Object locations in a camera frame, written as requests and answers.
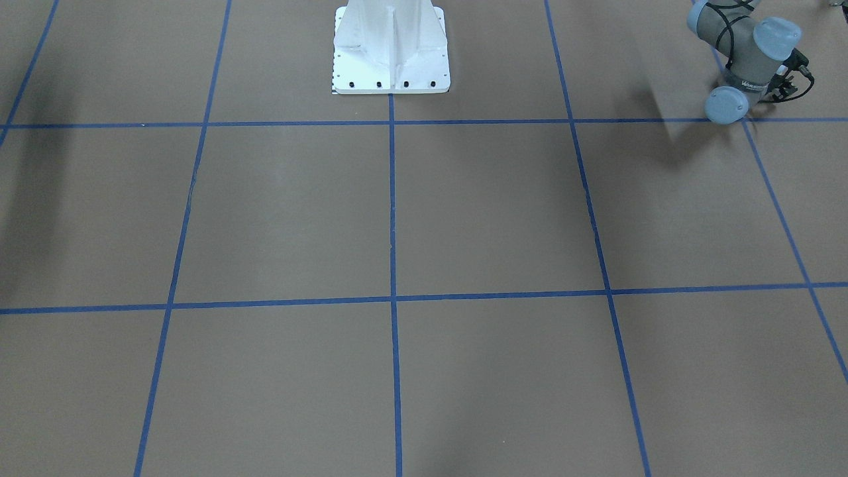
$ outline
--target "white pedestal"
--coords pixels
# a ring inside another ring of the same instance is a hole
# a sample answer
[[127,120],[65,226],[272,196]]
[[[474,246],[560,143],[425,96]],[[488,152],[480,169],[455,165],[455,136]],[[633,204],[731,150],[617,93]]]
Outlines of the white pedestal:
[[444,11],[430,0],[349,0],[336,11],[332,90],[339,94],[445,93]]

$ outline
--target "floor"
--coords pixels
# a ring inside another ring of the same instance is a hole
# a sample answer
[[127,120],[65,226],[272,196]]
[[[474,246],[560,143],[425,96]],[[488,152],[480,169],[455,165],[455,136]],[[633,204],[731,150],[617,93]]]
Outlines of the floor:
[[838,9],[716,126],[685,0],[440,0],[393,98],[341,3],[0,3],[0,475],[844,475]]

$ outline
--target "grid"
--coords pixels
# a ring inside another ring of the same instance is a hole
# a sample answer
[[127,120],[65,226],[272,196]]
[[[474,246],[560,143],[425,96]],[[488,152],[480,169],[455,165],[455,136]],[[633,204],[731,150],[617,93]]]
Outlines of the grid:
[[[155,366],[153,369],[153,377],[150,384],[147,410],[144,416],[144,424],[142,434],[139,440],[137,462],[135,467],[135,476],[142,475],[142,466],[144,463],[145,450],[147,445],[150,423],[155,409],[157,386],[159,382],[159,374],[162,368],[162,361],[165,354],[165,348],[168,338],[171,313],[174,310],[191,310],[191,309],[214,309],[214,308],[238,308],[238,307],[273,307],[273,306],[321,306],[321,305],[338,305],[338,304],[354,304],[354,303],[386,303],[391,306],[391,334],[393,342],[393,382],[394,382],[394,422],[395,422],[395,460],[396,473],[399,477],[403,473],[403,455],[402,455],[402,410],[401,410],[401,374],[400,360],[403,356],[402,350],[399,348],[399,325],[398,325],[398,303],[415,302],[415,301],[436,301],[436,300],[511,300],[511,299],[533,299],[533,298],[552,298],[552,297],[578,297],[578,296],[600,296],[605,297],[609,307],[610,319],[615,332],[616,347],[618,349],[619,358],[621,361],[622,376],[626,385],[630,410],[633,417],[633,427],[639,442],[639,452],[644,466],[644,474],[651,475],[651,467],[648,451],[645,446],[642,427],[639,419],[639,407],[637,396],[633,391],[633,383],[628,367],[628,356],[625,351],[624,338],[620,330],[618,316],[616,314],[616,296],[622,295],[658,295],[658,294],[690,294],[690,293],[714,293],[714,292],[735,292],[735,291],[752,291],[752,290],[781,290],[781,289],[799,289],[806,290],[813,305],[817,311],[818,317],[821,320],[824,333],[827,335],[828,342],[832,348],[834,359],[839,364],[843,377],[848,384],[848,368],[845,365],[845,358],[840,352],[840,348],[831,330],[828,318],[819,303],[817,290],[820,289],[848,289],[848,281],[828,281],[816,282],[811,280],[807,272],[805,263],[802,260],[801,253],[795,243],[792,231],[784,212],[778,200],[778,195],[772,186],[769,179],[766,167],[761,160],[760,152],[757,148],[755,140],[750,131],[750,125],[759,122],[846,122],[848,117],[756,117],[745,118],[740,122],[741,127],[745,132],[750,149],[756,159],[757,167],[762,174],[762,180],[767,188],[773,207],[778,215],[780,224],[784,230],[785,238],[789,242],[789,246],[795,256],[797,266],[803,277],[801,283],[753,283],[746,285],[727,285],[727,286],[681,286],[681,287],[657,287],[657,288],[628,288],[616,289],[611,286],[609,273],[605,263],[603,238],[598,229],[595,219],[594,206],[591,194],[591,187],[587,178],[587,173],[583,164],[583,154],[580,148],[580,138],[577,131],[578,124],[614,124],[614,123],[640,123],[640,122],[669,122],[669,123],[701,123],[707,122],[703,118],[575,118],[572,112],[572,102],[569,97],[569,88],[566,81],[568,65],[563,65],[556,38],[556,25],[551,14],[549,0],[544,0],[544,9],[547,14],[547,23],[550,29],[550,39],[553,46],[554,57],[557,70],[559,72],[559,80],[561,83],[562,99],[565,105],[566,118],[539,118],[539,119],[464,119],[464,120],[397,120],[395,118],[395,103],[394,97],[388,96],[388,119],[386,121],[211,121],[210,115],[212,105],[215,98],[215,87],[220,69],[220,62],[223,52],[226,48],[226,33],[232,9],[232,0],[226,0],[226,9],[223,17],[223,24],[220,28],[220,37],[217,44],[215,55],[215,65],[212,73],[211,83],[209,84],[208,97],[206,100],[204,118],[198,122],[149,122],[149,123],[81,123],[81,124],[18,124],[15,123],[15,116],[19,109],[25,90],[28,86],[33,70],[36,67],[39,55],[42,51],[45,41],[48,38],[51,25],[59,7],[60,0],[53,0],[53,6],[50,9],[49,16],[44,25],[43,33],[36,45],[35,52],[32,55],[31,62],[25,73],[24,79],[20,84],[20,89],[15,96],[14,103],[5,124],[2,125],[0,132],[0,147],[2,147],[8,133],[13,130],[21,129],[126,129],[126,128],[195,128],[199,129],[200,138],[195,156],[192,178],[188,189],[188,196],[182,220],[179,242],[176,248],[176,257],[174,259],[173,274],[170,281],[168,298],[165,303],[142,303],[142,304],[114,304],[107,306],[52,306],[52,307],[26,307],[26,308],[6,308],[0,309],[0,315],[46,315],[53,313],[66,312],[101,312],[101,311],[163,311],[164,319],[162,322],[161,335],[159,337],[159,345],[155,357]],[[719,68],[721,63],[715,51],[713,55]],[[398,292],[397,285],[397,256],[396,256],[396,183],[395,183],[395,133],[398,127],[403,126],[428,126],[428,125],[487,125],[487,124],[563,124],[568,125],[572,141],[574,144],[575,154],[577,157],[577,165],[580,171],[580,180],[583,185],[586,199],[586,208],[589,215],[589,221],[593,230],[594,245],[597,253],[598,265],[603,280],[603,289],[580,289],[580,290],[548,290],[536,292],[506,292],[506,293],[470,293],[470,294],[432,294],[432,295],[402,295]],[[195,184],[198,180],[198,169],[202,164],[204,156],[204,144],[209,128],[216,127],[251,127],[251,126],[277,126],[277,127],[301,127],[301,126],[374,126],[388,128],[388,156],[389,156],[389,185],[390,197],[387,198],[390,207],[390,293],[389,295],[379,296],[353,296],[353,297],[329,297],[320,299],[292,299],[292,300],[237,300],[237,301],[189,301],[180,302],[176,300],[176,289],[180,277],[183,249],[186,243],[186,236],[190,227],[190,217],[192,212],[192,195]]]

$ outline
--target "gray robot arm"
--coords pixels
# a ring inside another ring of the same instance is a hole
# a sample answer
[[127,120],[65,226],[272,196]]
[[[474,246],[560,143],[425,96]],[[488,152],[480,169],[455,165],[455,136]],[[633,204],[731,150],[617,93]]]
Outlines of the gray robot arm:
[[806,68],[809,61],[795,49],[801,28],[779,17],[752,19],[749,14],[759,3],[700,0],[689,11],[689,29],[728,57],[724,84],[712,90],[704,105],[706,116],[713,122],[730,124],[741,119],[768,93],[775,93],[775,99],[768,102],[787,100],[797,91],[791,89],[794,86],[787,78],[792,70],[812,81]]

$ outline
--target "vertical blue line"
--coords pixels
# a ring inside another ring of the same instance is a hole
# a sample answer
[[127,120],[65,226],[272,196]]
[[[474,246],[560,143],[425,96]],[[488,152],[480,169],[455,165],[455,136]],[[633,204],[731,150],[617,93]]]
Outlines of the vertical blue line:
[[56,8],[58,7],[59,0],[53,0],[53,6],[50,8],[50,15],[47,16],[47,23],[44,24],[44,30],[42,31],[41,38],[39,38],[38,40],[38,46],[36,46],[36,51],[32,54],[30,66],[26,69],[26,73],[24,74],[24,80],[20,82],[20,88],[18,88],[18,95],[14,97],[12,109],[10,109],[8,112],[8,117],[6,118],[6,126],[3,128],[3,131],[0,132],[0,146],[3,146],[3,143],[6,141],[8,127],[12,124],[12,121],[14,121],[14,116],[18,113],[18,108],[20,107],[21,99],[23,99],[24,97],[26,85],[29,84],[30,77],[32,76],[32,71],[36,68],[38,56],[42,53],[42,48],[44,48],[44,42],[47,40],[47,34],[50,32],[50,27],[53,25],[53,17],[56,16]]
[[403,435],[400,413],[400,348],[398,340],[398,274],[397,242],[395,241],[395,186],[394,186],[394,96],[388,95],[388,186],[389,186],[389,270],[392,305],[392,359],[394,380],[394,473],[404,474]]
[[651,477],[650,462],[648,460],[648,451],[645,447],[644,436],[642,433],[642,424],[639,419],[639,408],[636,406],[636,395],[633,392],[633,382],[630,379],[630,367],[628,365],[627,353],[624,350],[624,341],[622,339],[621,328],[618,323],[618,314],[616,313],[616,303],[612,296],[612,288],[610,286],[610,276],[606,270],[606,262],[604,260],[604,250],[600,243],[600,234],[598,233],[598,224],[595,220],[594,207],[592,206],[592,194],[589,192],[589,181],[586,178],[586,169],[583,165],[583,154],[580,150],[580,141],[577,138],[577,126],[574,121],[572,112],[572,102],[568,96],[568,85],[566,84],[566,75],[562,69],[562,59],[560,56],[560,47],[556,41],[556,32],[554,29],[554,20],[550,13],[550,2],[544,0],[545,13],[548,16],[548,28],[550,29],[550,40],[554,47],[554,56],[556,58],[556,67],[560,73],[560,84],[562,86],[562,97],[566,102],[566,112],[568,113],[568,124],[572,132],[572,141],[574,142],[574,153],[577,156],[577,166],[580,169],[580,181],[583,183],[583,191],[586,193],[586,207],[589,211],[589,221],[592,225],[594,234],[594,246],[598,254],[598,262],[600,264],[600,274],[604,280],[604,290],[606,293],[606,303],[610,308],[610,317],[612,320],[612,329],[616,336],[616,346],[618,348],[618,358],[622,364],[622,374],[624,376],[624,384],[628,392],[628,400],[630,402],[630,413],[633,416],[633,427],[636,430],[636,439],[639,443],[639,453],[642,457],[642,467],[645,477]]
[[170,326],[170,315],[174,307],[174,296],[176,295],[176,284],[180,277],[180,265],[182,264],[182,251],[186,244],[186,235],[188,232],[188,220],[192,213],[192,196],[194,195],[194,186],[198,181],[198,170],[200,168],[200,160],[204,153],[204,144],[206,142],[206,131],[209,128],[209,114],[212,110],[212,98],[215,96],[215,84],[218,80],[218,70],[220,68],[220,59],[224,53],[224,41],[226,39],[226,28],[230,21],[230,9],[232,0],[226,1],[226,9],[224,11],[224,20],[221,25],[220,38],[218,40],[218,51],[215,54],[215,67],[212,70],[212,80],[209,83],[209,95],[206,98],[206,110],[204,112],[204,124],[200,130],[200,139],[198,140],[198,150],[194,156],[194,167],[192,169],[192,180],[188,186],[188,198],[186,200],[186,209],[182,217],[182,228],[180,230],[180,241],[176,247],[176,258],[174,259],[174,271],[171,275],[170,288],[168,291],[168,302],[165,304],[165,317],[162,320],[162,331],[159,335],[159,347],[156,350],[156,362],[153,365],[153,377],[150,382],[150,392],[148,394],[148,406],[144,413],[144,425],[142,426],[142,435],[138,442],[138,454],[136,457],[136,467],[133,473],[134,477],[140,477],[142,474],[142,466],[144,464],[144,452],[147,450],[148,435],[150,433],[150,423],[153,419],[153,406],[156,402],[156,390],[159,387],[159,375],[162,371],[162,359],[165,356],[165,343],[168,339],[168,328]]
[[818,301],[818,296],[816,295],[816,290],[810,281],[810,275],[806,271],[806,267],[804,266],[804,261],[801,259],[801,252],[798,250],[797,245],[795,244],[795,239],[792,237],[792,232],[789,230],[789,223],[786,221],[786,216],[784,216],[784,211],[780,207],[780,203],[778,202],[778,196],[774,193],[774,188],[772,187],[772,182],[768,178],[768,174],[766,173],[766,167],[762,164],[762,158],[760,157],[760,151],[756,146],[756,142],[754,141],[754,137],[750,133],[750,128],[748,127],[748,121],[742,121],[742,127],[745,129],[745,135],[748,137],[748,144],[750,145],[751,151],[754,152],[754,159],[756,160],[757,167],[760,168],[760,174],[762,175],[762,180],[766,183],[766,189],[768,189],[768,195],[772,198],[772,204],[774,205],[774,209],[778,213],[778,218],[780,219],[780,225],[784,228],[784,233],[786,233],[786,238],[789,240],[789,246],[792,247],[792,253],[795,255],[795,261],[798,262],[798,268],[801,270],[801,275],[804,277],[804,284],[806,284],[807,290],[810,292],[810,298],[812,298],[812,304],[816,307],[816,313],[818,313],[818,319],[822,322],[822,326],[824,327],[824,333],[828,336],[828,341],[830,341],[830,347],[834,351],[834,355],[836,356],[836,362],[839,364],[840,369],[842,370],[842,376],[845,378],[845,383],[848,384],[848,368],[845,366],[845,359],[842,357],[842,353],[840,352],[840,347],[836,343],[836,338],[834,337],[834,332],[830,328],[830,323],[828,323],[827,317],[824,315],[824,310],[822,309],[821,303]]

